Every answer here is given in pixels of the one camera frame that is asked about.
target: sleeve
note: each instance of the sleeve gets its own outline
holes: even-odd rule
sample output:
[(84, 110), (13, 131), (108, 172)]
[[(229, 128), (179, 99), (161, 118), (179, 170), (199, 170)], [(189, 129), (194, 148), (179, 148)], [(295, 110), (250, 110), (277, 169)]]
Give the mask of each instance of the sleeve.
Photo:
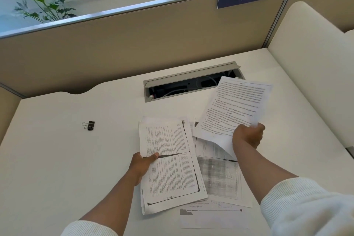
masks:
[(118, 236), (109, 227), (91, 221), (79, 220), (70, 223), (61, 236)]
[(278, 183), (261, 202), (272, 235), (354, 235), (354, 196), (328, 192), (315, 181)]

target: ribbed cuff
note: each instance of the ribbed cuff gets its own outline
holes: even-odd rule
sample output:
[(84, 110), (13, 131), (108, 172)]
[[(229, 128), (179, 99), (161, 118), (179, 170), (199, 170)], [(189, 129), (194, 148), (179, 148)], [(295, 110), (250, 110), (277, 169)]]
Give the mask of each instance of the ribbed cuff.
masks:
[(261, 211), (270, 228), (282, 211), (296, 201), (313, 194), (327, 193), (314, 180), (308, 178), (290, 178), (275, 185), (263, 198)]
[(112, 229), (95, 222), (79, 220), (70, 223), (61, 236), (118, 236)]

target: person's left arm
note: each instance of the person's left arm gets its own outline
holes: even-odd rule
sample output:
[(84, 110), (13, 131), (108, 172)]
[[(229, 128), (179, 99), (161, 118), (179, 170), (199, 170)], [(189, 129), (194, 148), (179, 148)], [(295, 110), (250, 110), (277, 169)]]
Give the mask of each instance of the person's left arm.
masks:
[(68, 225), (62, 236), (123, 236), (127, 225), (134, 187), (138, 185), (152, 162), (159, 154), (143, 158), (140, 153), (133, 155), (126, 174), (108, 195), (79, 221)]

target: person's right arm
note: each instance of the person's right arm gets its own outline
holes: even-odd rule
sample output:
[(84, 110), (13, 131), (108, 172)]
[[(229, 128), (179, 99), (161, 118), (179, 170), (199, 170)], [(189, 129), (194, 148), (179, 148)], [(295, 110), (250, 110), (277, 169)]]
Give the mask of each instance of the person's right arm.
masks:
[(298, 177), (257, 150), (265, 127), (239, 125), (233, 148), (241, 171), (273, 236), (354, 235), (354, 196), (331, 193)]

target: desk power outlet box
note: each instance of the desk power outlet box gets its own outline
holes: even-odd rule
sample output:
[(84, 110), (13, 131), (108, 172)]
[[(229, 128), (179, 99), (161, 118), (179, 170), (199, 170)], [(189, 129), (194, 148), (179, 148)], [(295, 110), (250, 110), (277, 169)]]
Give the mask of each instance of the desk power outlet box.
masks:
[(245, 79), (236, 62), (153, 78), (144, 81), (145, 102), (214, 88), (222, 76)]

